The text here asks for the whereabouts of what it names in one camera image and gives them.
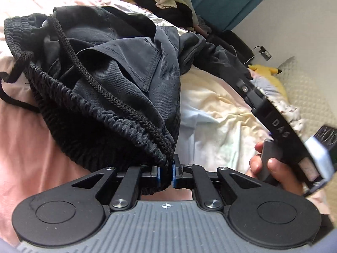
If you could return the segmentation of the person right hand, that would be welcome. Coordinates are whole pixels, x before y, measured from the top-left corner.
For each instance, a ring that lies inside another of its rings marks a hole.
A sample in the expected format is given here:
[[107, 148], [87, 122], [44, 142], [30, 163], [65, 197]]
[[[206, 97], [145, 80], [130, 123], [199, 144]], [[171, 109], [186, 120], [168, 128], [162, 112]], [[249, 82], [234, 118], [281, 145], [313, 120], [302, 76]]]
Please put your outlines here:
[[[263, 168], [263, 163], [261, 159], [261, 153], [263, 150], [262, 141], [258, 142], [255, 145], [255, 150], [258, 152], [258, 154], [250, 159], [249, 162], [250, 167], [246, 172], [246, 175], [252, 178], [257, 178], [257, 174], [259, 174]], [[302, 182], [300, 182], [296, 178], [295, 174], [293, 173], [293, 171], [289, 166], [282, 163], [281, 161], [278, 161], [275, 158], [271, 158], [267, 162], [267, 168], [270, 174], [273, 176], [273, 178], [281, 184], [284, 190], [296, 195], [300, 196], [303, 195]]]

